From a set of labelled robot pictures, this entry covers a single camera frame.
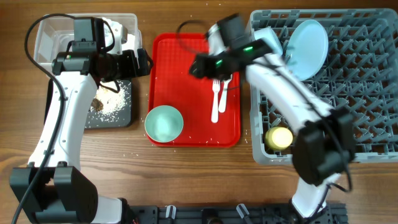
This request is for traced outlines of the light blue plate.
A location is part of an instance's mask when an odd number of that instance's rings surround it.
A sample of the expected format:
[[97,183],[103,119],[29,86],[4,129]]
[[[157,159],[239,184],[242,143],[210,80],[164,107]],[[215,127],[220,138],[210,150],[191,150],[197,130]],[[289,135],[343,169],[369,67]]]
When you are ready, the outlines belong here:
[[285,62],[300,81],[316,75],[328,54],[328,36],[325,28],[315,20],[302,22],[291,35]]

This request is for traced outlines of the rice and food scraps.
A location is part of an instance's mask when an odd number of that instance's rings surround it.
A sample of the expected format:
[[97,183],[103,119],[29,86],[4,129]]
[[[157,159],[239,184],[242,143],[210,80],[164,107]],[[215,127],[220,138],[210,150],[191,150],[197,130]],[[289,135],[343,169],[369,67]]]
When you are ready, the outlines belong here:
[[90,111],[97,112],[102,116],[115,115],[128,105],[129,82],[117,81],[119,92],[115,93],[111,89],[117,90],[115,82],[101,82],[96,95],[91,102]]

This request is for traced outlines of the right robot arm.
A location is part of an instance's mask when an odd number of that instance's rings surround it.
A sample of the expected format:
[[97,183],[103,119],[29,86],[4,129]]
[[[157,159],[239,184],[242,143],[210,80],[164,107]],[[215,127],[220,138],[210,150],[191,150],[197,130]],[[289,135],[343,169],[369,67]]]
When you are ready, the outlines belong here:
[[315,96],[289,71],[264,40],[253,39],[239,14],[217,21],[205,33],[209,51],[197,52],[189,69],[197,78],[227,80],[243,72],[285,117],[296,135],[292,163],[299,184],[291,199],[293,221],[310,223],[326,206],[326,196],[355,158],[353,116]]

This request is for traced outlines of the yellow cup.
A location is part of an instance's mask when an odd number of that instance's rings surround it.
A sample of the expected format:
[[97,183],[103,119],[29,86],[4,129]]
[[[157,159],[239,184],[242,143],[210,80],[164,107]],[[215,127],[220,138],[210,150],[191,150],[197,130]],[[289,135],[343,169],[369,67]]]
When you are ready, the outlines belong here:
[[265,135],[265,143],[274,150],[287,149],[293,142],[294,135],[285,127],[270,128]]

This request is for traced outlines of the light blue bowl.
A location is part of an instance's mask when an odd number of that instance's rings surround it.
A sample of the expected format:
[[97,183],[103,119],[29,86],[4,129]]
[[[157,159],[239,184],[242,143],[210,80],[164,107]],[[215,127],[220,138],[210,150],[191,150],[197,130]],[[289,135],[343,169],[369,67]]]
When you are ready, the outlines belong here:
[[283,49],[276,33],[270,28],[259,29],[254,32],[256,40],[262,39],[276,54],[282,56]]

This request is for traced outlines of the white napkin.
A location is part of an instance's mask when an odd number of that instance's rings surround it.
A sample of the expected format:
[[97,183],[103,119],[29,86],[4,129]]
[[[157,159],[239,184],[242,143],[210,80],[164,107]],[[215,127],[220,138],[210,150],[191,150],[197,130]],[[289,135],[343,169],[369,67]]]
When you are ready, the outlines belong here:
[[105,44],[109,47],[113,43],[112,34],[115,38],[113,48],[108,52],[109,54],[121,55],[125,50],[133,50],[137,53],[137,49],[141,44],[141,37],[137,29],[136,16],[132,14],[119,17],[103,17],[111,29],[105,24]]

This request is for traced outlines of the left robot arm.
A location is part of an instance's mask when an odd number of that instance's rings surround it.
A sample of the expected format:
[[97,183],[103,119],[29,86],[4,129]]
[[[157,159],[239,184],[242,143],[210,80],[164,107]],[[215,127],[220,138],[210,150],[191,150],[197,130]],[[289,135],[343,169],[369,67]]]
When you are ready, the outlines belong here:
[[98,88],[150,74],[146,50],[126,47],[128,30],[105,17],[74,17],[74,35],[45,71],[52,96],[39,142],[9,184],[14,217],[32,223],[137,223],[125,198],[100,196],[80,170],[86,119]]

